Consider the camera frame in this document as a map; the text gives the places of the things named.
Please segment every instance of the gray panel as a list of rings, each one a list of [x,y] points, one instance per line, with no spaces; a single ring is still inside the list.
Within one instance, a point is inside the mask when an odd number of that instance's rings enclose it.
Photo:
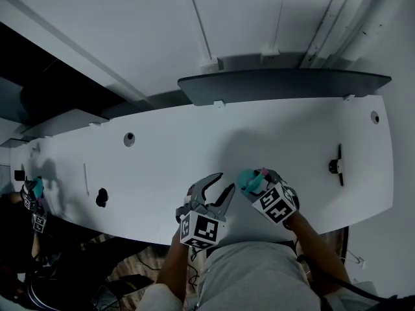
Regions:
[[[138,100],[134,103],[123,102],[119,105],[104,109],[101,115],[109,119],[114,119],[116,117],[151,111],[153,109],[190,105],[191,103],[182,90],[174,90],[149,96],[148,102],[144,100]]]
[[[33,137],[24,136],[24,139],[10,138],[8,141],[5,141],[0,147],[2,148],[17,148],[20,145],[27,144],[29,140],[32,140]]]
[[[29,120],[20,101],[22,87],[0,77],[0,117],[6,120],[25,123]]]
[[[81,111],[80,109],[72,109],[37,126],[31,127],[23,132],[23,135],[35,138],[54,136],[59,133],[87,127],[90,123],[105,123],[108,121],[108,119]]]
[[[287,98],[372,95],[389,76],[330,69],[262,69],[181,78],[178,85],[196,106]]]

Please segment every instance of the white wall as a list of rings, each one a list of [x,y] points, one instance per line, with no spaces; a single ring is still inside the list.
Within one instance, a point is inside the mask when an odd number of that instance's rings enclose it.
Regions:
[[[394,152],[394,206],[350,227],[349,250],[365,269],[346,262],[351,279],[374,282],[379,295],[415,294],[415,0],[351,70],[392,77],[382,88]]]

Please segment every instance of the tabletop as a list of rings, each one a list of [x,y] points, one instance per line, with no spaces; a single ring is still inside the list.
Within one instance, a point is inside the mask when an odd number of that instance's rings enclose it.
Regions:
[[[130,147],[124,144],[128,133],[134,134]],[[328,169],[339,144],[343,187]],[[43,178],[53,214],[103,233],[160,244],[171,243],[178,227],[175,209],[194,182],[223,172],[206,192],[214,202],[241,170],[261,167],[277,171],[296,190],[300,211],[318,233],[385,211],[392,206],[394,181],[382,97],[180,106],[11,150],[12,172],[24,169],[29,179]],[[13,184],[20,189],[22,182]],[[101,188],[109,195],[106,207],[95,202]],[[238,190],[226,219],[229,231],[221,244],[294,238],[261,216]]]

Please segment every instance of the wall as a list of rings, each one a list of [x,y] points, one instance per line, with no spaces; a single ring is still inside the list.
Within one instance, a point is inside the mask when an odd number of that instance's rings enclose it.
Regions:
[[[350,227],[349,250],[365,269],[346,262],[351,279],[374,282],[379,295],[415,294],[415,0],[404,0],[393,22],[351,70],[390,75],[379,90],[394,152],[394,206]]]
[[[135,101],[178,89],[212,57],[276,49],[294,55],[285,67],[297,66],[330,2],[0,0],[0,21]]]

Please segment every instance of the wooden floor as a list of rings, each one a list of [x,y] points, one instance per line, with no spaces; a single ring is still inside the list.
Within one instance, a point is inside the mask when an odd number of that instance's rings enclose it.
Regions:
[[[347,228],[339,229],[332,231],[330,233],[323,234],[322,237],[330,245],[330,247],[336,252],[336,254],[341,257],[343,252],[343,240],[347,238]],[[101,234],[97,238],[91,240],[91,243],[103,242],[112,236]],[[142,274],[156,281],[158,271],[163,265],[165,256],[169,250],[169,246],[161,246],[158,244],[153,244],[149,246],[144,251],[138,253],[137,255],[131,256],[124,261],[120,262],[112,274],[108,277],[109,281],[117,280],[118,278],[131,275],[131,274]],[[300,255],[301,245],[297,244],[296,246],[297,254]],[[198,253],[195,261],[191,261],[189,255],[189,266],[187,267],[187,297],[196,296],[195,284],[198,282],[198,277],[204,270],[204,263],[206,260],[205,252]],[[309,272],[309,268],[306,264],[303,265],[305,273]],[[311,281],[312,278],[310,274],[307,274],[307,278]],[[128,296],[125,296],[121,299],[121,309],[124,311],[135,310],[145,293],[145,289],[134,292]]]

